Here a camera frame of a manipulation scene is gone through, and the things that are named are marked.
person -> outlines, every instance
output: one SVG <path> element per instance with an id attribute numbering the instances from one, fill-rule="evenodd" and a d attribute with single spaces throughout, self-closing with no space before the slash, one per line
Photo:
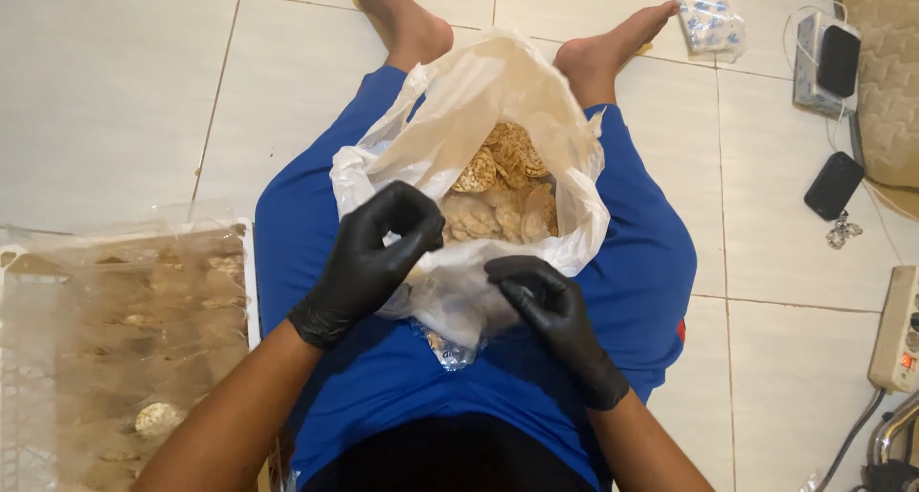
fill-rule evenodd
<path id="1" fill-rule="evenodd" d="M 645 170 L 616 74 L 677 12 L 639 10 L 564 43 L 554 64 L 589 118 L 605 110 L 596 188 L 611 221 L 571 279 L 534 257 L 486 264 L 524 320 L 445 371 L 408 322 L 374 315 L 426 251 L 437 206 L 403 182 L 339 224 L 332 156 L 392 105 L 406 73 L 452 48 L 414 0 L 359 0 L 389 55 L 341 116 L 266 188 L 256 269 L 267 336 L 167 439 L 137 491 L 251 489 L 282 427 L 300 490 L 710 490 L 644 403 L 683 348 L 695 250 Z M 383 247 L 395 232 L 402 239 Z"/>

blue shorts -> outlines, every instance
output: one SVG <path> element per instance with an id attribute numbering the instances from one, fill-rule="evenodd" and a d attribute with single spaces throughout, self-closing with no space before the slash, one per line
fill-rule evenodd
<path id="1" fill-rule="evenodd" d="M 259 199 L 256 271 L 265 333 L 314 285 L 332 249 L 338 228 L 332 156 L 343 145 L 355 145 L 386 112 L 405 75 L 384 66 L 365 76 L 335 123 Z M 612 220 L 600 252 L 575 280 L 601 345 L 647 401 L 683 350 L 695 249 L 648 176 L 619 108 L 601 105 L 584 113 L 591 117 L 603 108 L 606 168 L 596 187 Z M 302 472 L 298 486 L 376 432 L 464 412 L 493 415 L 522 429 L 597 488 L 610 481 L 571 383 L 524 325 L 490 343 L 472 365 L 447 372 L 408 322 L 372 316 L 322 357 L 294 407 L 291 465 Z"/>

bare foot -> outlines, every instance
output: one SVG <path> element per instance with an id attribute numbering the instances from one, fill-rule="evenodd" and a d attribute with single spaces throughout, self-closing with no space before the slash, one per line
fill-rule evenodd
<path id="1" fill-rule="evenodd" d="M 431 63 L 453 48 L 453 29 L 441 18 L 428 13 L 414 0 L 359 0 L 361 7 L 376 16 L 386 36 L 388 65 L 406 72 L 417 63 Z"/>
<path id="2" fill-rule="evenodd" d="M 552 64 L 568 78 L 582 108 L 615 104 L 614 82 L 619 69 L 678 11 L 673 1 L 640 9 L 607 33 L 566 41 Z"/>

plastic bag of crackers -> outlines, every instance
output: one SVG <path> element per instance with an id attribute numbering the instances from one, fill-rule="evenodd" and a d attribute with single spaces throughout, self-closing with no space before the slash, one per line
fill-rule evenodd
<path id="1" fill-rule="evenodd" d="M 609 223 L 594 184 L 604 165 L 601 115 L 588 120 L 567 80 L 515 32 L 485 32 L 416 66 L 330 172 L 339 215 L 400 179 L 447 219 L 444 248 L 421 258 L 379 314 L 415 318 L 444 367 L 458 369 L 519 321 L 488 284 L 485 262 L 534 255 L 576 275 Z"/>

white tile floor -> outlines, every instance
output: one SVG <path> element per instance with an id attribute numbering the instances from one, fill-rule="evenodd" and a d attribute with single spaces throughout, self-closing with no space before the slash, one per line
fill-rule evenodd
<path id="1" fill-rule="evenodd" d="M 663 0 L 418 1 L 458 43 L 495 24 L 551 57 Z M 801 202 L 831 151 L 790 106 L 781 28 L 811 1 L 732 0 L 750 42 L 734 65 L 688 63 L 673 22 L 619 76 L 698 252 L 686 349 L 650 408 L 719 491 L 797 490 L 826 467 L 871 393 L 890 267 L 919 263 L 919 225 L 865 189 L 849 206 L 865 234 L 838 252 Z M 53 231 L 190 200 L 205 145 L 198 197 L 251 217 L 385 52 L 353 0 L 0 0 L 0 23 L 0 224 Z M 856 483 L 866 439 L 832 490 Z"/>

